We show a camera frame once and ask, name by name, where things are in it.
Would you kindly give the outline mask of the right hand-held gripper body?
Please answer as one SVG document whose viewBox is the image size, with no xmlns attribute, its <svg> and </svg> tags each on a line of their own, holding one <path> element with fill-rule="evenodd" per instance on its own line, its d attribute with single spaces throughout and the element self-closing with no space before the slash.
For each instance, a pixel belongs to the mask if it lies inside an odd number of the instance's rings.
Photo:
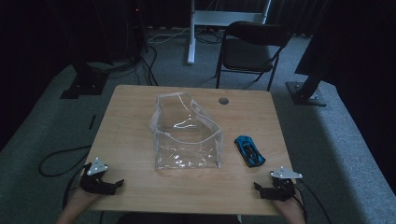
<svg viewBox="0 0 396 224">
<path fill-rule="evenodd" d="M 296 173 L 289 168 L 280 166 L 278 169 L 271 171 L 272 184 L 275 188 L 275 199 L 286 201 L 295 195 L 293 179 L 301 179 L 302 174 Z"/>
</svg>

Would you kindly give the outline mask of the person's left hand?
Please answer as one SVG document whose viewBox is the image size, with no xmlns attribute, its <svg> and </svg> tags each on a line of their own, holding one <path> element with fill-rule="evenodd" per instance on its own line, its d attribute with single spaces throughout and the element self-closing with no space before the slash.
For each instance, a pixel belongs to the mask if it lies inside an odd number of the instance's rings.
<svg viewBox="0 0 396 224">
<path fill-rule="evenodd" d="M 87 192 L 83 189 L 76 189 L 71 196 L 69 203 L 79 208 L 88 208 L 93 202 L 100 198 L 99 194 Z"/>
</svg>

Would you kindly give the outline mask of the person's right hand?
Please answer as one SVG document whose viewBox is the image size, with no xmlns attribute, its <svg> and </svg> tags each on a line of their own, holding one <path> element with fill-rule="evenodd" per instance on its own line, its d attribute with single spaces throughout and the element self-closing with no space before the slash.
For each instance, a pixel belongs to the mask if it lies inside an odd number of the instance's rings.
<svg viewBox="0 0 396 224">
<path fill-rule="evenodd" d="M 273 205 L 275 208 L 283 215 L 283 216 L 297 216 L 303 213 L 303 208 L 299 204 L 300 193 L 297 192 L 295 194 L 295 198 L 291 197 L 287 199 L 285 202 L 282 201 L 273 201 Z"/>
</svg>

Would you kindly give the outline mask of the person's dark clothing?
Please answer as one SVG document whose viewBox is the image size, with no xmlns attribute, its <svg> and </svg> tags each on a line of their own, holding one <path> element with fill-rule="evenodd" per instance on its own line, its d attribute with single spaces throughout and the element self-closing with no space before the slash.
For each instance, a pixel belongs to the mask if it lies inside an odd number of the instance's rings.
<svg viewBox="0 0 396 224">
<path fill-rule="evenodd" d="M 241 224 L 237 216 L 128 213 L 117 224 Z"/>
</svg>

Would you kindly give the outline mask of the clear plastic bag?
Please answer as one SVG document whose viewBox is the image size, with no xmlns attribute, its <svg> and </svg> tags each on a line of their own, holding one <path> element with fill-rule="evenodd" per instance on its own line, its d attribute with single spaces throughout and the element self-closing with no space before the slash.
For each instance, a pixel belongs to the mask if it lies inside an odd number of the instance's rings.
<svg viewBox="0 0 396 224">
<path fill-rule="evenodd" d="M 157 95 L 149 127 L 156 170 L 221 167 L 223 131 L 188 93 Z"/>
</svg>

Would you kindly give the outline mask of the black metal stand base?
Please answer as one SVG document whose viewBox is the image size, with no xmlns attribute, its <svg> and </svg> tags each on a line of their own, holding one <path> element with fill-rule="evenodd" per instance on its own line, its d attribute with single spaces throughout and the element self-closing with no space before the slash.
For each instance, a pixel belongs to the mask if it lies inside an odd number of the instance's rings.
<svg viewBox="0 0 396 224">
<path fill-rule="evenodd" d="M 80 95 L 101 95 L 109 73 L 88 66 L 85 62 L 72 63 L 76 76 L 62 99 L 77 99 Z"/>
<path fill-rule="evenodd" d="M 287 82 L 290 96 L 296 105 L 326 106 L 326 102 L 318 90 L 320 81 L 327 74 L 329 63 L 324 60 L 316 64 L 299 63 L 297 74 L 307 75 L 305 82 Z"/>
</svg>

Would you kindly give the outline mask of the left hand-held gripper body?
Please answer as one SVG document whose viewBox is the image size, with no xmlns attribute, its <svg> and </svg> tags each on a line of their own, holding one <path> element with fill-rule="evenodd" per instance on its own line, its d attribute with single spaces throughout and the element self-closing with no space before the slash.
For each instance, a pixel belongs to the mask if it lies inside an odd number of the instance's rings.
<svg viewBox="0 0 396 224">
<path fill-rule="evenodd" d="M 89 162 L 84 166 L 84 171 L 79 181 L 79 186 L 90 193 L 93 193 L 94 189 L 105 189 L 106 185 L 102 180 L 103 175 L 107 171 L 108 167 L 99 158 Z"/>
</svg>

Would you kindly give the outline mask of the black folding chair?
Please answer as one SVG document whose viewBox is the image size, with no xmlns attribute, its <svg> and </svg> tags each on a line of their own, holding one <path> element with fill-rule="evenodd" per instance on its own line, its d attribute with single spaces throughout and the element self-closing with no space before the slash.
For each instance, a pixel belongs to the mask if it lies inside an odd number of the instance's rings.
<svg viewBox="0 0 396 224">
<path fill-rule="evenodd" d="M 226 27 L 214 75 L 219 88 L 222 72 L 255 74 L 257 82 L 271 73 L 267 91 L 271 90 L 280 52 L 288 45 L 292 33 L 284 24 L 261 24 L 236 21 Z"/>
</svg>

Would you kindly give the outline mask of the white desk frame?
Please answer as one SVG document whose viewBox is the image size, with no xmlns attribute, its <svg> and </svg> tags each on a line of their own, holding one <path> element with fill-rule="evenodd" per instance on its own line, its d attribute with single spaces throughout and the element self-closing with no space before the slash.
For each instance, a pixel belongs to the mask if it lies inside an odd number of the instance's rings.
<svg viewBox="0 0 396 224">
<path fill-rule="evenodd" d="M 190 42 L 188 51 L 188 64 L 195 63 L 196 50 L 196 26 L 228 26 L 235 21 L 253 21 L 265 24 L 272 0 L 265 0 L 261 12 L 237 12 L 237 11 L 212 11 L 209 9 L 199 10 L 195 8 L 195 0 L 191 0 Z"/>
</svg>

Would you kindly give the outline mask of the blue toy car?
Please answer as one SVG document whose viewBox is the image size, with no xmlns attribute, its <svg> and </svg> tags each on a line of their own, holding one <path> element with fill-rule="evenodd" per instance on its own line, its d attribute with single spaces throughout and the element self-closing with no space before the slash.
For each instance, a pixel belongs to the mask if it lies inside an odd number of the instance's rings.
<svg viewBox="0 0 396 224">
<path fill-rule="evenodd" d="M 250 136 L 240 135 L 234 140 L 234 143 L 247 167 L 258 167 L 264 165 L 266 162 L 266 159 L 256 148 L 256 145 Z"/>
</svg>

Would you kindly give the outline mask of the dark curtain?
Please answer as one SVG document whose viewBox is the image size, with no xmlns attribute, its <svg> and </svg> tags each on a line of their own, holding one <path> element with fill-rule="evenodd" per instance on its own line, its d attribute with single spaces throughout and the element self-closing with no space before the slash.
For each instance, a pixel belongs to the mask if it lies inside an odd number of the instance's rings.
<svg viewBox="0 0 396 224">
<path fill-rule="evenodd" d="M 332 0 L 295 72 L 335 86 L 396 193 L 396 0 Z"/>
</svg>

